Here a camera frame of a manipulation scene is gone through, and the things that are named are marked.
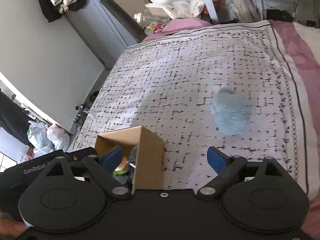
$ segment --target cardboard box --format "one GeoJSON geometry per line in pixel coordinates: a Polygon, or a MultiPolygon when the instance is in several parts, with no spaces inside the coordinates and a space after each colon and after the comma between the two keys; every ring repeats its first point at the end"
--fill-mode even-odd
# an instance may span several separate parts
{"type": "Polygon", "coordinates": [[[121,146],[129,158],[132,148],[138,145],[134,189],[163,189],[164,141],[143,126],[98,134],[94,148],[103,155],[114,146],[121,146]]]}

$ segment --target clear plastic bottle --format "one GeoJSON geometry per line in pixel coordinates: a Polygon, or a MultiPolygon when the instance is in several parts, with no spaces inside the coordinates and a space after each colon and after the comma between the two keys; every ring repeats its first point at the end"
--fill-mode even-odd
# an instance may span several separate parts
{"type": "Polygon", "coordinates": [[[150,23],[156,23],[156,24],[161,23],[162,25],[165,25],[171,20],[170,17],[162,18],[162,17],[153,16],[148,9],[145,10],[143,13],[136,13],[134,15],[134,19],[142,28],[145,28],[150,23]]]}

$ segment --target tile floor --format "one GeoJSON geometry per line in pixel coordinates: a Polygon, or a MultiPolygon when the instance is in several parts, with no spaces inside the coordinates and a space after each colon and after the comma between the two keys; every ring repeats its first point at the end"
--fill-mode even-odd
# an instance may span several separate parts
{"type": "Polygon", "coordinates": [[[0,172],[4,172],[5,169],[15,165],[17,165],[17,162],[0,152],[0,172]]]}

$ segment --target bed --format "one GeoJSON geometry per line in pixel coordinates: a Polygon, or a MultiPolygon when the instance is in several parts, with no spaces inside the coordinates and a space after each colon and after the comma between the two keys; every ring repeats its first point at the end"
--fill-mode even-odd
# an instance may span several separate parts
{"type": "Polygon", "coordinates": [[[273,156],[312,200],[304,230],[320,236],[320,66],[312,38],[319,30],[174,21],[119,57],[75,149],[93,146],[100,132],[143,125],[166,143],[165,188],[194,190],[216,176],[206,161],[209,146],[253,161],[273,156]],[[216,127],[210,103],[221,87],[249,100],[250,131],[225,136],[216,127]]]}

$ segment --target plastic bag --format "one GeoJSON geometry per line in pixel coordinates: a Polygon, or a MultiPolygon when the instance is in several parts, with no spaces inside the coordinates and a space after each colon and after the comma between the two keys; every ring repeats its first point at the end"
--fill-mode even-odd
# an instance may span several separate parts
{"type": "Polygon", "coordinates": [[[173,17],[173,5],[159,5],[155,3],[146,3],[146,8],[150,11],[150,13],[154,16],[158,17],[170,17],[171,19],[174,19],[173,17]]]}
{"type": "Polygon", "coordinates": [[[33,121],[29,121],[29,123],[28,139],[32,145],[43,154],[53,152],[55,149],[47,138],[45,123],[33,121]]]}
{"type": "Polygon", "coordinates": [[[47,137],[50,141],[52,141],[54,148],[56,150],[62,149],[64,152],[66,152],[70,143],[69,135],[55,123],[50,127],[46,125],[46,128],[47,137]]]}
{"type": "Polygon", "coordinates": [[[203,11],[203,0],[191,0],[190,1],[190,14],[192,18],[197,18],[203,11]]]}
{"type": "Polygon", "coordinates": [[[172,3],[174,6],[173,16],[177,18],[193,18],[190,13],[190,3],[186,1],[177,1],[172,3]]]}
{"type": "Polygon", "coordinates": [[[32,160],[31,156],[29,156],[27,153],[20,152],[17,164],[24,163],[30,160],[32,160]]]}

